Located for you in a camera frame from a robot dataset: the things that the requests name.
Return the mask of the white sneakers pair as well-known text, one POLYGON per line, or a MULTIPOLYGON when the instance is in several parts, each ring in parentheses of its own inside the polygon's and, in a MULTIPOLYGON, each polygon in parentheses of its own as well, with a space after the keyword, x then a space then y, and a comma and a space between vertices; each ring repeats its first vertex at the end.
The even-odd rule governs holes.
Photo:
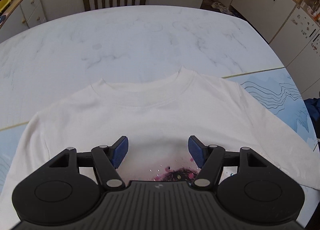
POLYGON ((214 9, 214 10, 217 10, 219 11, 220 13, 223 13, 223 14, 227 14, 227 15, 233 15, 233 13, 229 10, 228 7, 226 6, 223 6, 221 3, 219 2, 214 2, 211 4, 211 7, 214 9))

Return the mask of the small wooden drawer cabinet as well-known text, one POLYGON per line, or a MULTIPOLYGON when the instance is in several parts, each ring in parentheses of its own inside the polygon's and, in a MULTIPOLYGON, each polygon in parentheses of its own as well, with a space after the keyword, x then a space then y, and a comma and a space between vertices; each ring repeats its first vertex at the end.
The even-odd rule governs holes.
POLYGON ((13 0, 1 15, 1 43, 46 21, 41 0, 13 0))

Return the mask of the white sticker-covered cabinets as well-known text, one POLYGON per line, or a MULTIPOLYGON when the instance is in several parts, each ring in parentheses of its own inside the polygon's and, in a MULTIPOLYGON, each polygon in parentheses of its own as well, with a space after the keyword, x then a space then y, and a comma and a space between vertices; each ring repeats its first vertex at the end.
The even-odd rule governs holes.
POLYGON ((293 0, 232 0, 268 42, 303 98, 319 95, 319 24, 293 0))

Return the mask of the white printed sweatshirt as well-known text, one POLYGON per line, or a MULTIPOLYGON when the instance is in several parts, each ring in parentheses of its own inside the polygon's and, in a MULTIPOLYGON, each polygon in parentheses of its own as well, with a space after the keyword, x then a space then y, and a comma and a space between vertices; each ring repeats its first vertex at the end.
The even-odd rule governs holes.
POLYGON ((119 168, 125 180, 149 180, 166 166, 190 167, 187 141, 228 151, 250 147, 298 183, 319 188, 319 156, 238 83, 181 69, 144 84, 92 84, 38 112, 18 144, 1 203, 25 177, 67 147, 89 151, 129 139, 119 168))

